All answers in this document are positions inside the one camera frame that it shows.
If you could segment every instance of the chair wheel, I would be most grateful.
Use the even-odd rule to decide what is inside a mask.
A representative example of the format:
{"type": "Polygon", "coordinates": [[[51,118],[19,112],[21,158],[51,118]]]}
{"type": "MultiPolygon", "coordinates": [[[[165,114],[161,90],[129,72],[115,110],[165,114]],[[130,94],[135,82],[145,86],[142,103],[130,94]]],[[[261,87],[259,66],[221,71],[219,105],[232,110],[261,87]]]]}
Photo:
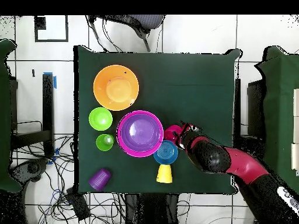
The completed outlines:
{"type": "Polygon", "coordinates": [[[41,175],[38,175],[38,176],[32,178],[30,181],[31,182],[38,182],[40,179],[41,179],[41,175]]]}

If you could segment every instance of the purple bowl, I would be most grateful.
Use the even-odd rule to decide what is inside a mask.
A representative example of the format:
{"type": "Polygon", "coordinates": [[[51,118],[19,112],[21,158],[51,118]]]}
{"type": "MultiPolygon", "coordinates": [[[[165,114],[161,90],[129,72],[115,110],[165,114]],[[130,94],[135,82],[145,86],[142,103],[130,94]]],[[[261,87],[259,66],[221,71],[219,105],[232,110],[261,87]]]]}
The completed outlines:
{"type": "Polygon", "coordinates": [[[133,111],[125,115],[117,127],[120,147],[135,157],[146,157],[157,151],[163,141],[159,119],[148,111],[133,111]]]}

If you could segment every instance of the lime green cup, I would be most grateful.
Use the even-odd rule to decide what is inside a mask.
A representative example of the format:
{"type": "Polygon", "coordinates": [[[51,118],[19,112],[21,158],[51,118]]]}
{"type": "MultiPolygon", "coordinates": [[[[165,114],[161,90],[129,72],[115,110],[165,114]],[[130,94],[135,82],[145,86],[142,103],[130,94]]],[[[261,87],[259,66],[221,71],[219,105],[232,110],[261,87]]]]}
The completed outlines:
{"type": "Polygon", "coordinates": [[[109,134],[99,135],[98,138],[96,139],[96,146],[100,151],[108,151],[109,149],[112,148],[113,143],[114,143],[114,138],[109,134]]]}
{"type": "Polygon", "coordinates": [[[97,107],[89,114],[89,123],[97,131],[105,131],[112,125],[112,114],[104,107],[97,107]]]}

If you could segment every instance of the blue tape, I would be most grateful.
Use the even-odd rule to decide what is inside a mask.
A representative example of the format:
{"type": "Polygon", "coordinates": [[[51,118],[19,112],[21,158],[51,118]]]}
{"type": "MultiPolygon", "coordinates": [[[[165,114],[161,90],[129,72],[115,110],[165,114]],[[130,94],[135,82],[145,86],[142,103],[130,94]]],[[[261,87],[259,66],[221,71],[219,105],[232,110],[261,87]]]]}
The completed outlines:
{"type": "Polygon", "coordinates": [[[52,159],[51,159],[51,161],[50,162],[48,162],[48,164],[47,165],[52,165],[53,164],[53,162],[55,162],[56,161],[56,157],[52,157],[52,159]]]}
{"type": "Polygon", "coordinates": [[[53,87],[56,89],[57,84],[56,84],[56,76],[53,76],[53,87]]]}

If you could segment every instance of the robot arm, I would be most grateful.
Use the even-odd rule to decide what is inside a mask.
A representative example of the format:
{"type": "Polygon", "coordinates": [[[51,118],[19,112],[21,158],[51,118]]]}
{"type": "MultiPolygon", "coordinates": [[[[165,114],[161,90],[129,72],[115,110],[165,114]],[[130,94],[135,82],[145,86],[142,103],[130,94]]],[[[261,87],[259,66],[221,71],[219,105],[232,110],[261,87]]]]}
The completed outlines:
{"type": "Polygon", "coordinates": [[[218,146],[185,124],[176,143],[193,164],[206,173],[235,176],[239,190],[261,224],[299,224],[299,204],[260,161],[238,149],[218,146]]]}

